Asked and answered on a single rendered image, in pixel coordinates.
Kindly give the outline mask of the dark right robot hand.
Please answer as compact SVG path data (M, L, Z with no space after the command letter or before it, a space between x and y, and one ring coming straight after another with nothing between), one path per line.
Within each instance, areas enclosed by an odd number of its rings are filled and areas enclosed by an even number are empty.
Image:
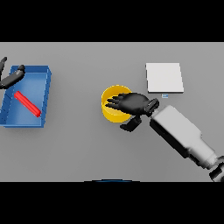
M133 118L127 124L121 124L120 128L132 132L141 122L141 116L151 117L158 108L157 98L150 100L145 95L139 93L122 93L107 99L107 108L120 110L125 114L132 115Z

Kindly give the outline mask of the dark left robot hand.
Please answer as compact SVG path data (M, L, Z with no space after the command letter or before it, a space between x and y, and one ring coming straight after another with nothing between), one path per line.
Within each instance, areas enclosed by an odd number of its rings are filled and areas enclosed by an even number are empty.
M8 89L25 77L25 66L20 65L14 73L11 73L7 77L1 79L6 60L6 57L3 57L0 60L0 89Z

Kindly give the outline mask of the yellow bowl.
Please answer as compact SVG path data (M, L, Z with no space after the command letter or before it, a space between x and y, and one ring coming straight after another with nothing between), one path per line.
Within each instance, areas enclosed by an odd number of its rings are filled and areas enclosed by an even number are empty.
M129 114L125 114L120 110L106 107L108 99L111 99L113 96L118 96L119 94L130 93L131 90L128 87L115 85L108 87L104 90L101 95L101 112L104 117L112 123L123 123L130 119Z

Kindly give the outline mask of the red beaker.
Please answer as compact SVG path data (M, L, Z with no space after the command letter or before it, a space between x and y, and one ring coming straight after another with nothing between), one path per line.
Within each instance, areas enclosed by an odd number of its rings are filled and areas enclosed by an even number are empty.
M25 95L23 95L20 91L17 91L14 94L14 98L17 99L20 103L22 103L34 116L40 117L41 111L40 109L33 104Z

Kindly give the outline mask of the pale square measuring scale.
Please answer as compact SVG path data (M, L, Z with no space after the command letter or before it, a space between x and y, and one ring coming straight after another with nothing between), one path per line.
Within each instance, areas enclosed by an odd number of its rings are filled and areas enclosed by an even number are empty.
M146 63L149 94L183 94L184 83L179 63Z

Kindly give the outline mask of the blue tray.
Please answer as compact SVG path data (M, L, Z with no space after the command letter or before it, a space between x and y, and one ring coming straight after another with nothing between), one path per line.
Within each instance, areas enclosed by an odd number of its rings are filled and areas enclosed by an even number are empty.
M4 91L0 106L0 126L5 128L43 128L46 122L46 108L51 86L49 66L25 66L24 78ZM19 91L37 109L36 117L26 106L14 97Z

